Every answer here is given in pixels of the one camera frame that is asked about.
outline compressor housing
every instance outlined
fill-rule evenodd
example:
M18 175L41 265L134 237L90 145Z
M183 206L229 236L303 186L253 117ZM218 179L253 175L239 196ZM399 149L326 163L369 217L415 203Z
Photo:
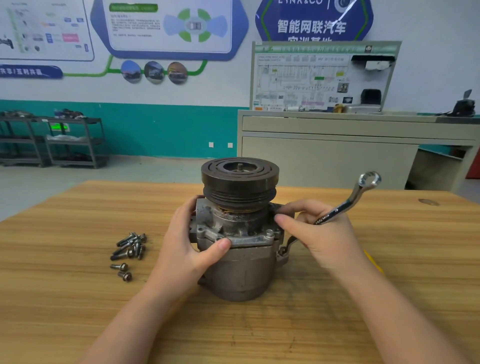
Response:
M232 241L223 258L200 278L216 296L248 301L268 288L276 267L288 261L280 250L284 232L275 223L279 168L255 158L221 158L202 165L205 198L197 200L190 241L200 251L224 237Z

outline wooden table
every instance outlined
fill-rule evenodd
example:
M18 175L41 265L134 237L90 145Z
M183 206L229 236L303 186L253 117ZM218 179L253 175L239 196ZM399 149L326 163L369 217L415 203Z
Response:
M76 362L143 286L175 208L201 190L86 182L1 222L0 362ZM282 187L275 202L335 205L349 193ZM349 215L389 279L480 360L480 206L448 192L371 191ZM109 255L131 231L148 235L147 254L128 262L134 280L124 283ZM301 244L291 255L254 301L194 287L159 332L151 362L380 363L347 294Z

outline metal utility cart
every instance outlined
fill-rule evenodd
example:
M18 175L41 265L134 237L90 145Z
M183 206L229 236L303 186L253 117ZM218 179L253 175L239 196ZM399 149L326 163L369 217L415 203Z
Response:
M11 122L25 123L28 130L28 135L16 135L13 132L12 125L10 124ZM6 143L8 149L7 153L0 153L0 163L3 163L7 166L13 164L38 164L39 167L45 167L50 164L48 157L43 155L39 148L39 146L43 144L45 140L42 136L35 135L31 125L32 122L36 122L36 120L32 117L0 117L0 143ZM8 134L4 132L2 123L5 123ZM18 144L33 145L35 153L20 151Z
M50 123L60 123L60 130L63 135L65 134L64 124L79 124L85 128L85 141L71 141L71 140L51 140L45 137L45 143L47 144L48 155L52 164L63 166L93 166L93 168L104 167L107 164L108 157L105 155L98 155L95 153L94 146L105 143L105 131L103 130L102 119L100 118L78 118L78 119L57 119L52 117L37 117L37 121L47 121L47 125L51 131ZM101 138L92 138L90 134L89 125L100 124L102 130ZM65 145L65 154L61 154L57 150L57 156L54 158L51 146L52 145ZM91 160L74 160L70 146L87 146L90 151Z

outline hexagonal sign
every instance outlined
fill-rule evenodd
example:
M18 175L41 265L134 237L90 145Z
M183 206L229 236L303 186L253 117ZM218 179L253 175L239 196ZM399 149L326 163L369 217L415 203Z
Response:
M248 31L240 0L94 0L90 20L117 58L228 61Z
M265 41L362 40L373 10L370 0L262 0L255 23Z

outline teal wall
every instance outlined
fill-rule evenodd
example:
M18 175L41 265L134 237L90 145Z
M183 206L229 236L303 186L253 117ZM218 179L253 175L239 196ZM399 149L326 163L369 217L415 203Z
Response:
M111 154L153 157L222 158L237 155L237 107L0 100L0 110L53 116L67 108L101 118ZM45 125L36 125L45 134ZM17 126L16 132L24 132ZM71 135L81 136L72 128ZM208 147L214 142L214 148Z

